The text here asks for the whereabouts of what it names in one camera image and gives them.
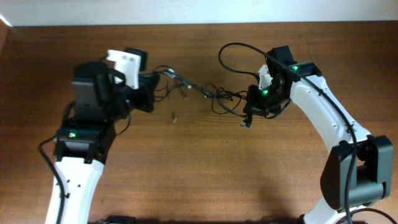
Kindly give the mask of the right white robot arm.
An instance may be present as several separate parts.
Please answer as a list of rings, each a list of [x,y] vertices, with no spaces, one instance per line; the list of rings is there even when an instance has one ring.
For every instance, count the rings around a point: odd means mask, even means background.
[[[328,159],[320,178],[321,199],[299,223],[352,223],[391,193],[393,145],[374,136],[336,99],[313,62],[298,63],[288,46],[263,54],[257,84],[248,89],[244,126],[253,116],[274,119],[291,103],[307,116],[321,136]]]

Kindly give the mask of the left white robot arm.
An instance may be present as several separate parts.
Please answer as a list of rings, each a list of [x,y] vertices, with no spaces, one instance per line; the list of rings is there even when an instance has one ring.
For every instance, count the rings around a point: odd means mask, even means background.
[[[46,160],[54,175],[46,223],[88,222],[96,186],[118,135],[115,123],[131,119],[132,110],[153,111],[160,76],[139,74],[136,89],[127,85],[129,80],[126,72],[100,61],[75,68],[75,99],[65,108],[61,126],[50,138],[55,143],[55,160]]]

